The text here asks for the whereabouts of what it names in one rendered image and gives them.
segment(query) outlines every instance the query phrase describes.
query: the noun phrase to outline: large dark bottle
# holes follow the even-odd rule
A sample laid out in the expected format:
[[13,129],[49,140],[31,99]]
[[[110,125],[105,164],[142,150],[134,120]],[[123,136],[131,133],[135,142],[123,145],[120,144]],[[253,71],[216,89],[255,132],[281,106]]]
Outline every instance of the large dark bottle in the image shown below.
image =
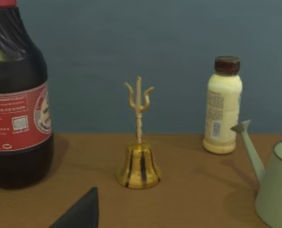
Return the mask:
[[0,0],[0,187],[41,181],[53,157],[47,66],[15,0]]

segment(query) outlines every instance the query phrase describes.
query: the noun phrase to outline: bottle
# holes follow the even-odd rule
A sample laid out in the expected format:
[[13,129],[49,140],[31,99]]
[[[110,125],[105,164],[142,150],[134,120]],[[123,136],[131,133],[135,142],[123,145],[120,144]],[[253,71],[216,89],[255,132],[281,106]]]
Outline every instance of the bottle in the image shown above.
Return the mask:
[[53,158],[47,66],[15,0],[0,0],[0,187],[41,181]]
[[215,59],[215,73],[208,82],[207,111],[203,146],[216,154],[227,154],[236,148],[242,82],[238,75],[240,60],[232,56]]

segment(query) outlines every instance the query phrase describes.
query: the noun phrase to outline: dark liquid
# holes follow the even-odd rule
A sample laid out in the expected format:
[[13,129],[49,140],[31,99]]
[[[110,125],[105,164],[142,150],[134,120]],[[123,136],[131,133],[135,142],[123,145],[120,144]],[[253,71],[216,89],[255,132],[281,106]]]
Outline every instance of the dark liquid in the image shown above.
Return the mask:
[[[47,81],[42,53],[29,38],[19,9],[0,8],[0,94],[21,92]],[[53,136],[24,150],[0,152],[0,187],[24,188],[41,181],[53,158]]]

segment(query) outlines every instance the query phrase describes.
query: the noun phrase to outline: wall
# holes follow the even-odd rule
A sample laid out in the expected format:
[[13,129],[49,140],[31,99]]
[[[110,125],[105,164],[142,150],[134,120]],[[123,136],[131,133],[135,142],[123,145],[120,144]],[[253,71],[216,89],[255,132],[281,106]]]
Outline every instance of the wall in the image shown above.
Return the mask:
[[282,133],[282,0],[18,0],[49,67],[57,132],[127,133],[124,81],[155,86],[146,133],[201,133],[218,55],[237,55],[241,120]]

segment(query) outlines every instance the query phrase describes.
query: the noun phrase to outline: bottle label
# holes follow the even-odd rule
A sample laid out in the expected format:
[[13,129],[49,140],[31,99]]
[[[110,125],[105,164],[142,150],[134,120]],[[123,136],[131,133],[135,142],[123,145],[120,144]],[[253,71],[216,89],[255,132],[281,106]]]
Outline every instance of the bottle label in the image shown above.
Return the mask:
[[207,113],[205,135],[220,143],[235,139],[231,127],[238,123],[241,91],[217,92],[207,94]]
[[52,134],[48,87],[0,94],[0,152],[36,146]]

